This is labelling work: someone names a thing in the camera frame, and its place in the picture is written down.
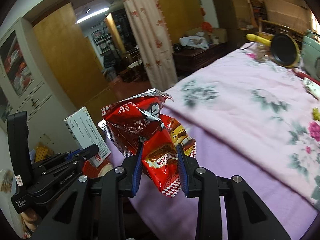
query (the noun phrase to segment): fluorescent light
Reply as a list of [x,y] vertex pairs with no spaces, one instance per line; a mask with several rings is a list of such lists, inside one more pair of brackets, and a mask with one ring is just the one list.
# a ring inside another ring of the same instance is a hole
[[106,7],[106,8],[103,8],[103,9],[99,10],[99,11],[91,13],[91,14],[89,14],[87,16],[84,16],[83,18],[77,20],[77,23],[83,22],[86,19],[89,19],[89,18],[91,18],[91,17],[93,17],[95,15],[98,15],[98,14],[103,13],[103,12],[108,11],[108,10],[109,10],[109,7]]

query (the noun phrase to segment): dark wooden table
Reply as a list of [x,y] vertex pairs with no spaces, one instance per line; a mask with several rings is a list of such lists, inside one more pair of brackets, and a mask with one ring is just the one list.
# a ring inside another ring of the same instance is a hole
[[226,42],[217,45],[210,44],[209,49],[182,49],[172,55],[178,75],[185,75],[206,67],[229,52],[230,49]]

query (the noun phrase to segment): silver screw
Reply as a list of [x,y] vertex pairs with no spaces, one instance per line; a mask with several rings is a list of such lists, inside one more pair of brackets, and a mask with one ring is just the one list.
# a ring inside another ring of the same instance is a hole
[[86,182],[87,179],[88,179],[88,177],[87,177],[86,175],[81,175],[81,176],[78,178],[78,180],[79,180],[80,182]]
[[115,168],[115,173],[122,173],[122,172],[124,172],[124,167],[119,166]]
[[196,172],[198,172],[199,174],[204,174],[205,173],[205,168],[199,167],[199,168],[196,169]]
[[242,181],[242,178],[240,176],[236,175],[236,176],[233,177],[233,181],[236,182],[236,183],[239,183],[239,182]]

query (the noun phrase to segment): wooden headboard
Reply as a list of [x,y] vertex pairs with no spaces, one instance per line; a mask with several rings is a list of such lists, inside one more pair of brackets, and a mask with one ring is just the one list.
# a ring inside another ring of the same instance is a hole
[[305,33],[298,32],[297,30],[294,30],[292,28],[278,23],[262,20],[261,17],[259,17],[259,32],[265,32],[270,34],[288,34],[297,42],[300,49],[303,43],[303,37],[305,36]]

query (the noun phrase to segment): purple sheet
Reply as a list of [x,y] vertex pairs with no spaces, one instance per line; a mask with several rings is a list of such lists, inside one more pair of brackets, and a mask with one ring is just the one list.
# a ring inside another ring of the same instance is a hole
[[[165,107],[161,113],[175,117],[196,139],[196,159],[200,166],[225,178],[242,176],[274,213],[292,240],[303,236],[317,215],[311,204],[200,127]],[[110,141],[107,144],[114,166],[121,165],[124,157]],[[139,191],[130,201],[160,240],[195,239],[197,198],[186,198],[182,190],[174,198],[164,196],[152,180],[142,174]],[[226,240],[225,224],[223,219],[223,239]]]

